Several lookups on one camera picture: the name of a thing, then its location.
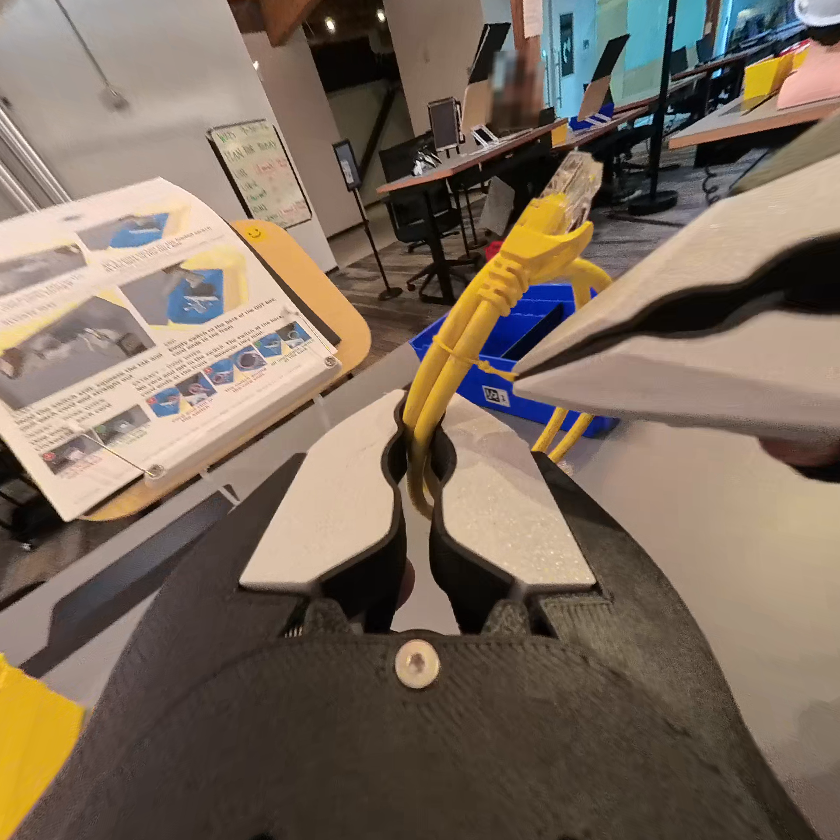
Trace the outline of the metal wall conduit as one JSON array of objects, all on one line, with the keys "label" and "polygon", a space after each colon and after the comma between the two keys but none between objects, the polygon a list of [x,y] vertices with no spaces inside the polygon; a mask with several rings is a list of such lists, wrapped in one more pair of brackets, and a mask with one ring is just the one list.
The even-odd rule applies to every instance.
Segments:
[{"label": "metal wall conduit", "polygon": [[94,75],[100,82],[100,98],[105,108],[113,112],[124,111],[125,109],[127,109],[130,106],[128,99],[126,99],[126,97],[121,93],[121,91],[118,90],[112,84],[109,76],[107,75],[106,71],[102,68],[98,58],[95,56],[95,54],[89,46],[89,43],[79,30],[76,21],[70,15],[70,12],[67,10],[67,7],[65,6],[64,2],[54,1],[54,5],[56,5],[61,16],[66,21],[70,32],[72,33],[74,39],[81,48],[82,53],[86,57],[87,62],[91,67]]}]

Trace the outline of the pink mannequin head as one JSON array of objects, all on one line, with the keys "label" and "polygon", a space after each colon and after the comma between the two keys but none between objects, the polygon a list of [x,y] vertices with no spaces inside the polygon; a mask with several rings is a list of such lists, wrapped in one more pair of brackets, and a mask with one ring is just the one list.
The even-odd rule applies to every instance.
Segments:
[{"label": "pink mannequin head", "polygon": [[780,110],[839,98],[839,43],[823,45],[813,38],[802,55],[780,89]]}]

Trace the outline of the printed instruction sheet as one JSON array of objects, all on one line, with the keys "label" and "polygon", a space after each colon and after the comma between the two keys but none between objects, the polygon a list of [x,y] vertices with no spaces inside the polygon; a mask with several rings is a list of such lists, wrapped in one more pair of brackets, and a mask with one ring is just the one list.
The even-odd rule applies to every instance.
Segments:
[{"label": "printed instruction sheet", "polygon": [[1,226],[1,425],[65,522],[337,367],[338,335],[161,178]]}]

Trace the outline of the black sign stand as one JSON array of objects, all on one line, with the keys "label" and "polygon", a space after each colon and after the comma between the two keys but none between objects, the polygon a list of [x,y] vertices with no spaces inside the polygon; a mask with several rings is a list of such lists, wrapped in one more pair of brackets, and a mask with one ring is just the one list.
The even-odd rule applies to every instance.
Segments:
[{"label": "black sign stand", "polygon": [[359,165],[355,159],[352,144],[349,140],[342,139],[332,144],[332,151],[334,153],[336,162],[339,165],[346,190],[349,194],[352,195],[355,201],[355,205],[357,206],[357,209],[359,211],[360,221],[364,234],[371,247],[375,264],[379,270],[383,282],[384,288],[379,293],[378,299],[379,301],[392,301],[396,298],[399,298],[402,295],[403,289],[393,287],[386,276],[379,251],[376,247],[375,240],[371,233],[370,220],[366,215],[364,205],[361,200],[360,189],[362,186],[362,176]]}]

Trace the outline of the person's right hand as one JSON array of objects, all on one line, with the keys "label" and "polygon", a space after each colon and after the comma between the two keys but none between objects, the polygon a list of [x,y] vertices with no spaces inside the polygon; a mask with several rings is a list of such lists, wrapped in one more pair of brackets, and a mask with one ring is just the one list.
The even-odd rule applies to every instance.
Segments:
[{"label": "person's right hand", "polygon": [[762,439],[762,450],[809,480],[839,483],[839,441],[827,444]]}]

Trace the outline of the black pole stand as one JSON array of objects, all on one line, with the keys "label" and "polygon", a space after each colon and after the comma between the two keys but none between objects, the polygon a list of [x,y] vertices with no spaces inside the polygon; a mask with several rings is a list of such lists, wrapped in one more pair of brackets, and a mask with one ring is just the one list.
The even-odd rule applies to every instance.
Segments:
[{"label": "black pole stand", "polygon": [[660,190],[658,187],[660,158],[665,135],[665,116],[670,84],[670,60],[674,44],[677,6],[677,1],[668,1],[658,97],[652,122],[653,135],[650,139],[650,150],[648,154],[647,190],[640,196],[630,200],[627,204],[628,212],[635,217],[646,217],[668,211],[677,204],[678,200],[675,191]]}]

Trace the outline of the wood-edged desk with mannequin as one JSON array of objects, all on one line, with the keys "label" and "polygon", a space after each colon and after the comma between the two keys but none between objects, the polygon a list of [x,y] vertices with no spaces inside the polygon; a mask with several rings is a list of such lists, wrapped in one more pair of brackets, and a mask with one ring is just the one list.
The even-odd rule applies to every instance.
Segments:
[{"label": "wood-edged desk with mannequin", "polygon": [[724,141],[770,135],[819,122],[838,110],[839,98],[814,101],[791,108],[779,108],[772,96],[753,106],[738,98],[668,137],[673,151],[700,148]]}]

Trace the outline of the wood-edged desk with monitor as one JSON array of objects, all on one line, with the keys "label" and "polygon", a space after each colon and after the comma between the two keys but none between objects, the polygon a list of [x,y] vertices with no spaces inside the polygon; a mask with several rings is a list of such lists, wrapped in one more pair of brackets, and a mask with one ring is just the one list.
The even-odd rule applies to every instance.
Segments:
[{"label": "wood-edged desk with monitor", "polygon": [[[547,140],[545,146],[550,150],[552,148],[551,135],[555,130],[560,130],[562,135],[565,135],[568,130],[568,120],[558,119],[537,128],[511,135],[487,147],[457,154],[455,157],[448,158],[432,167],[422,169],[419,174],[416,174],[418,179],[414,183],[422,184],[445,177],[451,192],[456,194],[460,201],[460,194],[465,189],[488,181],[490,177],[500,171],[501,167],[511,167],[519,164],[532,147],[543,145],[543,139]],[[377,188],[377,194],[381,201],[382,193],[383,185]],[[444,253],[448,258],[457,259],[463,257],[466,253],[463,239],[459,234],[444,238],[443,244]],[[477,256],[477,264],[479,264],[480,257],[475,256]]]}]

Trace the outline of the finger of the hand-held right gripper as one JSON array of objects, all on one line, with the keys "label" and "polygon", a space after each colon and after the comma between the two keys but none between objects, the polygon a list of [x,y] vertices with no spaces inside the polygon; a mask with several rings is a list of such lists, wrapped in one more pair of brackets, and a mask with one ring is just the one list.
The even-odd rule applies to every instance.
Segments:
[{"label": "finger of the hand-held right gripper", "polygon": [[768,266],[814,243],[838,237],[839,155],[804,164],[804,154],[777,154],[750,173],[750,189],[716,203],[597,294],[523,356],[514,371],[534,375],[607,335],[641,333],[641,323],[677,301],[689,302],[689,326],[709,329],[700,299],[730,298]]},{"label": "finger of the hand-held right gripper", "polygon": [[699,338],[636,335],[571,361],[528,359],[513,391],[579,413],[832,444],[838,314],[770,310]]}]

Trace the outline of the small upright monitor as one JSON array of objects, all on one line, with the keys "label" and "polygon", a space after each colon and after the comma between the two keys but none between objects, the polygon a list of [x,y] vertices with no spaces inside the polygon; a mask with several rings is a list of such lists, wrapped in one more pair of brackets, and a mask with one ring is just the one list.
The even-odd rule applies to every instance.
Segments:
[{"label": "small upright monitor", "polygon": [[459,101],[453,97],[441,98],[427,104],[429,127],[436,152],[448,153],[461,145],[459,114]]}]

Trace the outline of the small yellow plastic bin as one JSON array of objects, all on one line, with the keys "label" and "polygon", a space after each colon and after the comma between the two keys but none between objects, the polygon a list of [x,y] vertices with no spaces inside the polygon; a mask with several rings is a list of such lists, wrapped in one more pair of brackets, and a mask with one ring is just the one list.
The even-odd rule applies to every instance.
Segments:
[{"label": "small yellow plastic bin", "polygon": [[777,93],[791,73],[802,65],[808,50],[788,52],[748,66],[744,72],[744,100],[766,99]]}]

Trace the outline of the blue plastic storage bin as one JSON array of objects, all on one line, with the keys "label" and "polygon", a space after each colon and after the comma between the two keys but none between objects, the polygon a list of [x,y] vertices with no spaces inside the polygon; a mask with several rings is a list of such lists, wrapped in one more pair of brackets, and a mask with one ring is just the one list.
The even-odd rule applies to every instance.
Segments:
[{"label": "blue plastic storage bin", "polygon": [[[532,287],[511,314],[497,321],[479,353],[479,359],[495,370],[511,373],[525,354],[573,313],[574,296],[570,284]],[[457,392],[486,409],[540,425],[550,421],[553,406],[519,397],[513,394],[511,388],[511,383],[498,374],[473,366]]]}]

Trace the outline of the large yellow plastic bin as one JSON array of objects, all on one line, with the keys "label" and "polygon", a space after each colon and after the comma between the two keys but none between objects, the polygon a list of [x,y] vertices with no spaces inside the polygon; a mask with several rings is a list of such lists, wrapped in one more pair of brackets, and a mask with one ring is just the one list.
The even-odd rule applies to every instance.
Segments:
[{"label": "large yellow plastic bin", "polygon": [[86,710],[1,657],[1,838],[8,839],[62,768]]}]

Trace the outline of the black office chair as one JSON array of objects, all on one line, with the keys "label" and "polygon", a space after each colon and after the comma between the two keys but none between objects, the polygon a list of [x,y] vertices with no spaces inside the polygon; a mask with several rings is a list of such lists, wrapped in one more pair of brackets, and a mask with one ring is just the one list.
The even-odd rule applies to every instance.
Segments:
[{"label": "black office chair", "polygon": [[[452,193],[445,177],[415,184],[416,164],[432,162],[429,134],[403,141],[381,150],[379,157],[385,176],[382,201],[398,242],[409,249],[425,245],[431,262],[406,281],[421,301],[439,305],[455,302],[453,279],[467,282],[465,269],[477,266],[477,256],[468,247],[466,227],[459,198]],[[445,255],[443,240],[459,234],[465,246],[463,257]]]}]

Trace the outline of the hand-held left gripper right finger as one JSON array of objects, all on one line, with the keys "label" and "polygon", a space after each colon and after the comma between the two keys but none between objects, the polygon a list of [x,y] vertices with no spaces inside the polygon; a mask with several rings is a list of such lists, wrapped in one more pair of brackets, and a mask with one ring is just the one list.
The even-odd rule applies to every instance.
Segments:
[{"label": "hand-held left gripper right finger", "polygon": [[461,633],[479,633],[499,602],[597,594],[530,446],[497,415],[454,395],[429,455],[430,566]]}]

